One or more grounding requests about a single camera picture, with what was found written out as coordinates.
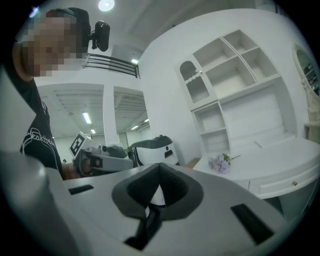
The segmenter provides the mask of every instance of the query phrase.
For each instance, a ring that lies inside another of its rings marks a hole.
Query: tube light
[[[89,118],[88,113],[84,112],[84,113],[82,113],[82,115],[83,115],[86,123],[87,123],[87,124],[91,124],[91,120],[90,120],[90,118]]]

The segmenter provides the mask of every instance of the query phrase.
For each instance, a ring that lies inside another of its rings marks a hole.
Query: white desk
[[[297,137],[242,154],[225,174],[209,167],[210,156],[214,153],[202,157],[193,169],[234,181],[261,199],[298,190],[320,174],[320,145]]]

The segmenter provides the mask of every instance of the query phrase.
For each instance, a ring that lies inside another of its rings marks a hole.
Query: metal railing
[[[137,64],[100,54],[88,53],[88,58],[84,65],[85,68],[98,68],[120,72],[138,78],[139,68]]]

